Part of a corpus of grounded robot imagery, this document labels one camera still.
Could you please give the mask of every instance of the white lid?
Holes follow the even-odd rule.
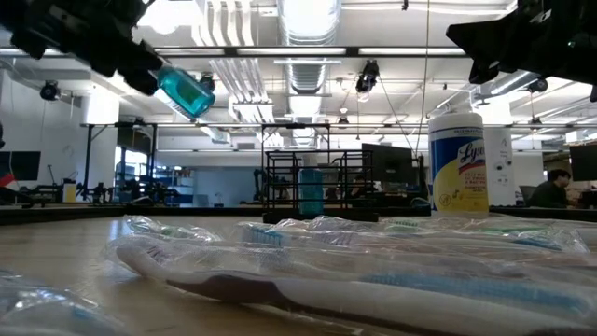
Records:
[[[429,120],[429,132],[454,127],[483,127],[483,117],[477,113],[450,113]]]
[[[317,166],[317,154],[303,154],[302,165],[316,167]]]

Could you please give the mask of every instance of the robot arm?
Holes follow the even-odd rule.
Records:
[[[34,59],[46,49],[69,53],[93,71],[112,77],[118,71],[138,91],[158,89],[151,72],[163,60],[151,46],[132,41],[132,28],[155,0],[0,0],[0,24],[14,47]]]

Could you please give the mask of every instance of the yellow label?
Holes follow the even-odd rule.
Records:
[[[460,173],[458,161],[448,163],[436,175],[433,198],[438,211],[487,212],[489,201],[485,164]]]

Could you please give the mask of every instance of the blue liquid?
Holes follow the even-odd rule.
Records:
[[[319,169],[301,169],[298,172],[299,183],[315,183],[316,185],[299,186],[300,200],[320,200],[299,202],[298,209],[302,215],[323,215],[324,213],[324,174]]]
[[[159,70],[158,86],[192,118],[198,118],[215,102],[215,96],[195,78],[171,66]]]

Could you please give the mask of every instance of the plastic wrapper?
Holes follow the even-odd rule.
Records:
[[[553,221],[491,218],[393,218],[382,223],[351,222],[341,218],[318,217],[313,221],[288,219],[271,226],[240,223],[245,242],[280,246],[322,247],[327,245],[395,245],[408,239],[427,245],[492,248],[549,249],[587,253],[589,249],[572,225]]]
[[[577,335],[597,332],[597,261],[584,253],[583,225],[319,217],[239,223],[225,239],[137,231],[104,254],[211,299],[405,334]]]
[[[107,252],[143,276],[208,298],[400,331],[525,335],[597,326],[595,278],[571,270],[466,256],[196,245],[148,235],[119,238]],[[455,318],[463,323],[444,325]]]
[[[164,225],[144,216],[125,216],[125,222],[134,233],[160,234],[172,238],[198,239],[204,242],[221,241],[218,235],[203,228],[184,228]]]
[[[8,271],[0,271],[0,302],[0,335],[128,335],[93,302]]]

